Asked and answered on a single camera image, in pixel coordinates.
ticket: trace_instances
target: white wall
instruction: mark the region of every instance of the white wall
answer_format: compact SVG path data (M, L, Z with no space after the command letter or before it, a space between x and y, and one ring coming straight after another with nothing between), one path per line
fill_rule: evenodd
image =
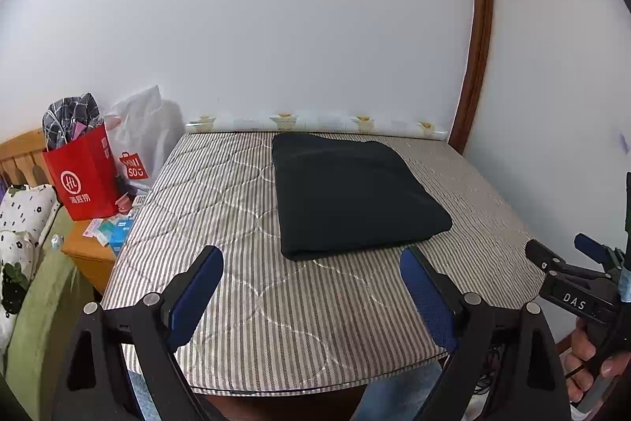
M631 142L630 46L622 0L495 0L465 156L545 245L578 266L591 262L573 249L578 232L625 247L631 159L618 138L626 131ZM553 314L557 338L565 336L573 317Z
M0 0L0 140L62 96L106 108L153 84L188 120L308 109L449 129L471 16L472 0Z

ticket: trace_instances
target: floral pillow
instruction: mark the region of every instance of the floral pillow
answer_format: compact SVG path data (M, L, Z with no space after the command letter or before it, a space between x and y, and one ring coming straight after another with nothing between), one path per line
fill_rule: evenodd
M0 230L0 356L9 346L34 268L35 246L26 232Z
M37 269L39 247L58 209L50 185L9 188L0 204L0 358L11 341L15 319Z

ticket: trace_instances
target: finger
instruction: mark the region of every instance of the finger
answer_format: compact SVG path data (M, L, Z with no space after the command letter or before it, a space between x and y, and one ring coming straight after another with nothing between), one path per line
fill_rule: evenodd
M564 360L564 367L566 369L566 373L574 371L576 368L581 366L583 361L576 357L574 354L567 354L566 359Z
M581 360L589 360L596 354L596 347L589 342L583 330L572 332L572 353Z
M570 401L573 401L573 402L580 401L581 398L583 397L583 391L579 389L578 385L576 385L576 382L574 382L574 380L569 378L566 380L566 384L567 384L567 395L570 397Z
M576 356L572 354L567 355L566 369L568 370L568 372L574 371L582 364L583 361L578 359ZM581 369L578 373L572 375L572 379L582 391L589 391L589 388L594 385L594 377L592 377L591 373L586 369Z
M620 376L625 372L630 359L631 354L629 352L624 352L623 354L617 354L614 357L608 358L600 367L600 373L602 373L605 378Z

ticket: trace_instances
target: wooden headboard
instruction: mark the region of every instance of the wooden headboard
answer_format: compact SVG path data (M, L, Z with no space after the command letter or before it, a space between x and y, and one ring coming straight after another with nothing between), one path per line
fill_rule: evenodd
M46 141L42 129L0 143L0 173L9 184L52 184L43 160Z

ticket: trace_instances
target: pink item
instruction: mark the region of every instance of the pink item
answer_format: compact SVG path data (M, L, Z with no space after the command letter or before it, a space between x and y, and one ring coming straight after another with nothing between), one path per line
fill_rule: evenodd
M131 200L129 200L129 196L126 193L116 200L116 207L119 208L119 213L121 214L127 214L131 211Z
M83 129L85 129L86 127L87 125L84 125L81 122L75 122L75 133L73 134L73 141L81 135Z

